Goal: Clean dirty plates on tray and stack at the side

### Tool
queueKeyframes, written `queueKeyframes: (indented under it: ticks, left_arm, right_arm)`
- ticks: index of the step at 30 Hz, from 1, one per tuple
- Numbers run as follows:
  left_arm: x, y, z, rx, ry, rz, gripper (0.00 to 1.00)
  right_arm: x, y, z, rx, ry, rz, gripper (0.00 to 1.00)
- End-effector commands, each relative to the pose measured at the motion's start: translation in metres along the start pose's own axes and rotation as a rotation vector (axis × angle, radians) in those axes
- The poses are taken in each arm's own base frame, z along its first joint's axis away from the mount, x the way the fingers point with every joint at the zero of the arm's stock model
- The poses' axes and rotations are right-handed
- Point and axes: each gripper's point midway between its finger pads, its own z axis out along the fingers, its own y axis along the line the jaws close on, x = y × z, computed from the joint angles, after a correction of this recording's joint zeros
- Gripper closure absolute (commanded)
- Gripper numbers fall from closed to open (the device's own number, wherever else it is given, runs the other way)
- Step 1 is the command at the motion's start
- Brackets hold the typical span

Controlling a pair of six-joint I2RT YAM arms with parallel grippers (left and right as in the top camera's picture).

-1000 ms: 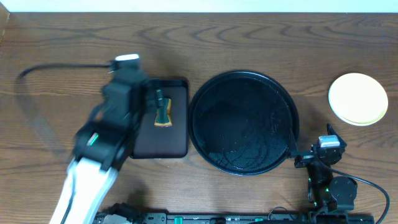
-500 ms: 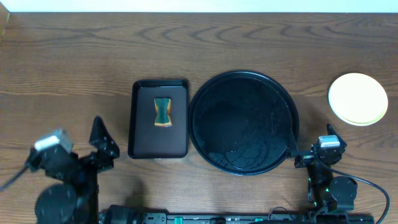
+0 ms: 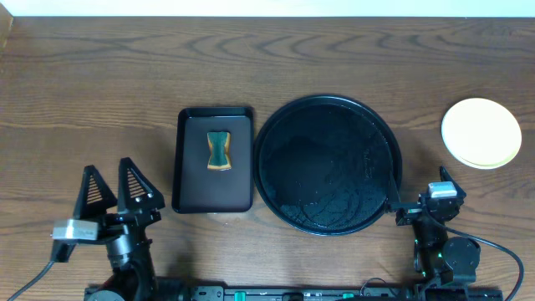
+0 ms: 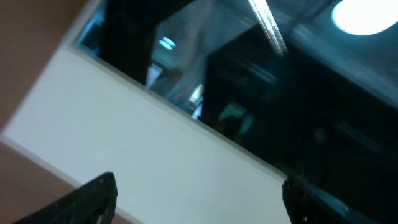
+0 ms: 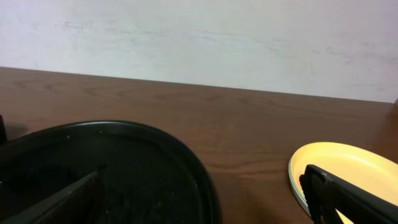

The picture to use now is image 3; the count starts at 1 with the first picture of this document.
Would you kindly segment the mint green plate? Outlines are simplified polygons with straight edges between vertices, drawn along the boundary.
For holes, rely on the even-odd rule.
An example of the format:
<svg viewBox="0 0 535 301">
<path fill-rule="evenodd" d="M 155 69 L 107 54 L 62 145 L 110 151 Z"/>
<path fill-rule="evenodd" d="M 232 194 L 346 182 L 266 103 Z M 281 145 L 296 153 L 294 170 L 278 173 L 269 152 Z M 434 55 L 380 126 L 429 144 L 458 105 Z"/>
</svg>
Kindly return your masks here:
<svg viewBox="0 0 535 301">
<path fill-rule="evenodd" d="M 513 161 L 514 158 L 517 156 L 517 154 L 519 153 L 520 151 L 520 147 L 518 147 L 517 149 L 515 149 L 509 156 L 507 156 L 505 159 L 497 162 L 497 163 L 491 163 L 491 164 L 485 164 L 485 165 L 482 165 L 482 164 L 477 164 L 475 162 L 471 162 L 471 161 L 468 161 L 466 159 L 464 159 L 463 157 L 457 155 L 453 150 L 452 148 L 450 148 L 447 144 L 445 144 L 445 147 L 446 149 L 449 151 L 449 153 L 456 159 L 458 160 L 460 163 L 466 165 L 466 166 L 469 166 L 471 168 L 476 168 L 476 169 L 479 169 L 479 170 L 493 170 L 493 169 L 497 169 L 497 168 L 500 168 L 502 166 L 505 166 L 507 165 L 509 162 Z"/>
</svg>

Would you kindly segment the green yellow sponge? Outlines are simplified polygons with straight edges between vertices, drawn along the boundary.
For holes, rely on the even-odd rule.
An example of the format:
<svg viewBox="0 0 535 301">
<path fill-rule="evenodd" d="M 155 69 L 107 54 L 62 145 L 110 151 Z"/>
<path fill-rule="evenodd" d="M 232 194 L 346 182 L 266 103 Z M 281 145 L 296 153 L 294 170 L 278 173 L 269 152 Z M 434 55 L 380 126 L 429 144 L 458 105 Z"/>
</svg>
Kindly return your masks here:
<svg viewBox="0 0 535 301">
<path fill-rule="evenodd" d="M 226 131 L 208 132 L 207 142 L 210 151 L 207 169 L 213 171 L 230 170 L 232 168 L 229 155 L 231 134 Z"/>
</svg>

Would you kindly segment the yellow plate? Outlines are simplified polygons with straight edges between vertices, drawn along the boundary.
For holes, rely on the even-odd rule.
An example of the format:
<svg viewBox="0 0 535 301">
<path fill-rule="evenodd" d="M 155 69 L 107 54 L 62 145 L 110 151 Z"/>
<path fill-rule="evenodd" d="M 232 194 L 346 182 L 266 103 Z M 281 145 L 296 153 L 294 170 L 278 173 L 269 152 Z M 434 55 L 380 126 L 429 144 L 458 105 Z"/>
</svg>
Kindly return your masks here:
<svg viewBox="0 0 535 301">
<path fill-rule="evenodd" d="M 482 165 L 497 163 L 522 146 L 522 131 L 511 111 L 483 98 L 450 107 L 441 122 L 441 136 L 457 155 Z"/>
</svg>

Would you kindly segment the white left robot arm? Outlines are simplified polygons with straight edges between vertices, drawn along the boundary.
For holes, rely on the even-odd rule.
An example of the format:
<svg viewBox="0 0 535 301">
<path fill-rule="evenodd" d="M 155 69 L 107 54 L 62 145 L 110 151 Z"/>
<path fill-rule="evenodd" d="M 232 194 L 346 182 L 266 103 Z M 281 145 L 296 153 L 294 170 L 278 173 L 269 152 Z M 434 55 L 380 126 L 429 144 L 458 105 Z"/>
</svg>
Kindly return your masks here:
<svg viewBox="0 0 535 301">
<path fill-rule="evenodd" d="M 95 166 L 86 166 L 73 216 L 53 225 L 50 260 L 66 263 L 78 245 L 104 245 L 112 275 L 86 288 L 85 300 L 182 300 L 181 281 L 155 275 L 145 234 L 164 207 L 163 195 L 129 157 L 120 160 L 117 194 Z"/>
</svg>

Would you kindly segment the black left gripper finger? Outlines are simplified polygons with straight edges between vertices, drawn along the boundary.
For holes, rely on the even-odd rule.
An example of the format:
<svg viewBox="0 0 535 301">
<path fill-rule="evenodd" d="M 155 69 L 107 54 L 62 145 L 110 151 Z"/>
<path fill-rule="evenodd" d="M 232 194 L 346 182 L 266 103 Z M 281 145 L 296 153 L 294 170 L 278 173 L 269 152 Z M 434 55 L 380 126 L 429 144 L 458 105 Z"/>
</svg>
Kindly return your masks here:
<svg viewBox="0 0 535 301">
<path fill-rule="evenodd" d="M 117 198 L 95 166 L 84 168 L 79 195 L 74 206 L 75 219 L 90 219 L 107 213 Z"/>
<path fill-rule="evenodd" d="M 117 210 L 121 214 L 148 212 L 165 207 L 163 195 L 129 157 L 120 160 L 117 199 Z"/>
</svg>

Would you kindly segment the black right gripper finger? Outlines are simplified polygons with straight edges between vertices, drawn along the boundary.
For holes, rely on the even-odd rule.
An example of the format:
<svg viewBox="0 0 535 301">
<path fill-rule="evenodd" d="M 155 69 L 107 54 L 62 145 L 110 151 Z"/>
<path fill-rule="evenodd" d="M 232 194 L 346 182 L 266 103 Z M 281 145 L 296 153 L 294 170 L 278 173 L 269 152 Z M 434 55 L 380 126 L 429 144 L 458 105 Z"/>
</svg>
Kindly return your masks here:
<svg viewBox="0 0 535 301">
<path fill-rule="evenodd" d="M 443 182 L 449 181 L 455 187 L 457 198 L 466 197 L 465 191 L 456 183 L 456 181 L 451 177 L 450 173 L 447 171 L 447 169 L 444 166 L 440 166 L 439 173 L 440 173 L 441 180 Z"/>
<path fill-rule="evenodd" d="M 406 212 L 420 211 L 420 204 L 418 202 L 402 202 L 400 200 L 400 194 L 393 173 L 390 173 L 389 188 L 387 192 L 387 198 L 385 201 L 385 210 L 387 212 L 397 212 L 404 210 Z"/>
</svg>

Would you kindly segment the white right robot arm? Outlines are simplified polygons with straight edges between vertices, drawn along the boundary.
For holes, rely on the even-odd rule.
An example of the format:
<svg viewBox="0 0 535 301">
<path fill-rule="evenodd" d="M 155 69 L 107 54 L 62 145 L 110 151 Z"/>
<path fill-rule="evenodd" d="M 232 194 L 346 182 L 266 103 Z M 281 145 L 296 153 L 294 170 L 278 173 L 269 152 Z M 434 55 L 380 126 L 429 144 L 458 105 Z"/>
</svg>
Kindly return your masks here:
<svg viewBox="0 0 535 301">
<path fill-rule="evenodd" d="M 398 226 L 410 226 L 415 234 L 414 267 L 423 276 L 402 300 L 502 300 L 496 288 L 473 288 L 481 246 L 466 234 L 448 236 L 446 223 L 460 213 L 466 193 L 445 167 L 441 180 L 432 182 L 416 202 L 402 202 L 395 186 L 389 188 L 386 211 L 396 214 Z"/>
</svg>

